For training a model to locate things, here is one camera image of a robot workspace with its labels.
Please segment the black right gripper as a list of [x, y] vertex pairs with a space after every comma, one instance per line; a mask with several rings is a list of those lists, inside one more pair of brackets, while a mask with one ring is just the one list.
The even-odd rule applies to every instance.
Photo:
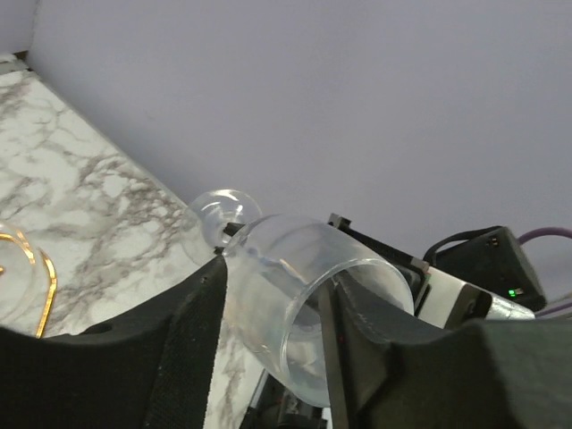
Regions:
[[350, 226], [351, 220], [341, 215], [330, 214], [328, 224], [359, 241], [386, 259], [390, 264], [394, 265], [405, 277], [411, 290], [414, 312], [419, 313], [421, 311], [422, 305], [430, 291], [429, 264], [426, 261], [413, 257], [379, 240], [375, 240], [364, 233], [353, 230]]

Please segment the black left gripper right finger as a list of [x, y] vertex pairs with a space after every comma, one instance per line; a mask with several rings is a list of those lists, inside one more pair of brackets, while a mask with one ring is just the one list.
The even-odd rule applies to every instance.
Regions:
[[442, 330], [346, 274], [318, 293], [336, 428], [568, 428], [571, 323]]

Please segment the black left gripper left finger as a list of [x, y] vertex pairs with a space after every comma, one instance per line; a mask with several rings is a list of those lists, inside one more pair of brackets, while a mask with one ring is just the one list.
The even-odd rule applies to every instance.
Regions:
[[215, 257], [82, 333], [36, 339], [3, 328], [2, 427], [201, 427], [226, 289]]

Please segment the clear round wine glass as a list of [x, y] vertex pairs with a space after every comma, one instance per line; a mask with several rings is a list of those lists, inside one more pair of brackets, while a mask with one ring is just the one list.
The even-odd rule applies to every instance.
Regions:
[[348, 234], [294, 214], [263, 215], [235, 189], [205, 192], [181, 219], [196, 264], [222, 252], [228, 270], [223, 317], [282, 385], [306, 403], [330, 404], [316, 292], [339, 273], [408, 314], [410, 288], [397, 268]]

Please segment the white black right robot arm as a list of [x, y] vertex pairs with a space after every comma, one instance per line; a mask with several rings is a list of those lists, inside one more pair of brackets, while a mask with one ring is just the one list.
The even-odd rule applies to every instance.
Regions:
[[512, 231], [495, 225], [458, 232], [432, 245], [416, 258], [351, 228], [351, 220], [332, 214], [328, 224], [348, 234], [396, 266], [412, 290], [415, 309], [429, 291], [431, 268], [515, 302], [534, 312], [547, 300], [535, 270]]

